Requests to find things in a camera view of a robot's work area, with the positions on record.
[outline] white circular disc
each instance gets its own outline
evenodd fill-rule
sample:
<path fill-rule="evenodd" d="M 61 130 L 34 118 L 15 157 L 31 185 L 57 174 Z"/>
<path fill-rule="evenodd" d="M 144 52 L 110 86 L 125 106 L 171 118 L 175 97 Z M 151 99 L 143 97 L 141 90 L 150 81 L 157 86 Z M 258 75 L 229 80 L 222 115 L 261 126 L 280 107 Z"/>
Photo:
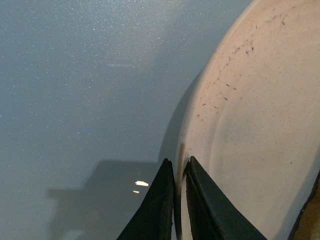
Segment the white circular disc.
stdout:
<path fill-rule="evenodd" d="M 190 156 L 267 239 L 288 237 L 320 169 L 320 1 L 247 7 L 201 74 L 178 146 L 184 240 Z"/>

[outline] dark edge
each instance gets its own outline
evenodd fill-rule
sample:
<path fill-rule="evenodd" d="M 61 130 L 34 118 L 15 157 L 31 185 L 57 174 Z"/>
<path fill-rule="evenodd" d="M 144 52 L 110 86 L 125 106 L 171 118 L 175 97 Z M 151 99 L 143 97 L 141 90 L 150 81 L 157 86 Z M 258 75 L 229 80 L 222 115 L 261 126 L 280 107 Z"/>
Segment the dark edge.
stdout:
<path fill-rule="evenodd" d="M 193 240 L 267 240 L 234 207 L 194 156 L 186 168 L 186 197 Z"/>
<path fill-rule="evenodd" d="M 299 223 L 300 223 L 300 220 L 301 220 L 301 217 L 302 215 L 304 214 L 304 211 L 307 207 L 307 205 L 309 204 L 309 202 L 315 197 L 316 193 L 317 193 L 317 189 L 318 189 L 318 181 L 319 181 L 319 178 L 320 178 L 320 171 L 318 172 L 318 175 L 316 176 L 316 179 L 315 179 L 315 182 L 313 184 L 313 187 L 312 187 L 312 190 L 311 190 L 311 193 L 308 197 L 308 199 L 306 200 L 305 204 L 303 205 L 303 207 L 301 208 L 300 212 L 299 212 L 299 215 L 298 217 L 296 218 L 296 221 L 293 225 L 293 228 L 287 238 L 287 240 L 293 240 L 295 238 L 295 234 L 296 234 L 296 231 L 298 230 L 299 228 Z"/>
<path fill-rule="evenodd" d="M 173 167 L 165 158 L 139 209 L 117 240 L 170 240 L 173 202 Z"/>

